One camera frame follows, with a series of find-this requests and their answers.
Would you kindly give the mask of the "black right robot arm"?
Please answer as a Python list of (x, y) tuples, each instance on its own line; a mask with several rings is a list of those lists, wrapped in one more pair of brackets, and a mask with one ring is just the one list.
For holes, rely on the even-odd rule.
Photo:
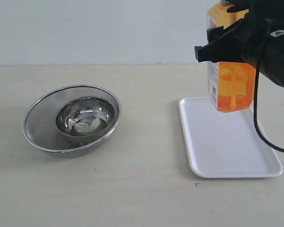
[(198, 62), (241, 62), (284, 88), (284, 0), (232, 0), (228, 13), (248, 12), (227, 28), (207, 30)]

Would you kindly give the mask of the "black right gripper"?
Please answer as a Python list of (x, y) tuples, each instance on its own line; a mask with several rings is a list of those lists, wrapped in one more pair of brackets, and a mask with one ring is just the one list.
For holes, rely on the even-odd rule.
[(195, 46), (198, 62), (284, 63), (284, 0), (231, 0), (229, 13), (248, 10), (229, 28), (207, 29), (207, 44)]

